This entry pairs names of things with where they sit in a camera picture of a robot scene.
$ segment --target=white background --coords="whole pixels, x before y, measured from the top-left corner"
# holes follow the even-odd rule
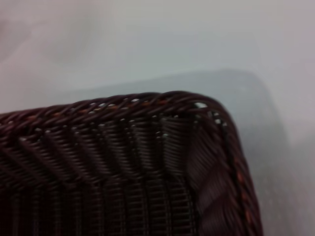
[[[0,0],[0,112],[189,90],[234,117],[266,236],[315,234],[313,0]]]

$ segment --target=gray surface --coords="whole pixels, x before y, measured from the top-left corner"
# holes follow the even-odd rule
[[[0,112],[189,90],[221,101],[266,236],[315,234],[310,0],[0,0]]]

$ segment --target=rattan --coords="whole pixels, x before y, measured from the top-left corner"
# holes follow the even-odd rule
[[[1,236],[262,236],[235,126],[188,92],[0,115]]]

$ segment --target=brown wicker basket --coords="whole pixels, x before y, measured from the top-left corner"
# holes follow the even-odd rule
[[[225,109],[182,91],[0,115],[2,236],[262,236]]]

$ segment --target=wicker basket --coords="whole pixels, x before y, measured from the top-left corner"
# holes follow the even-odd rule
[[[235,126],[188,92],[0,115],[2,236],[262,236]]]

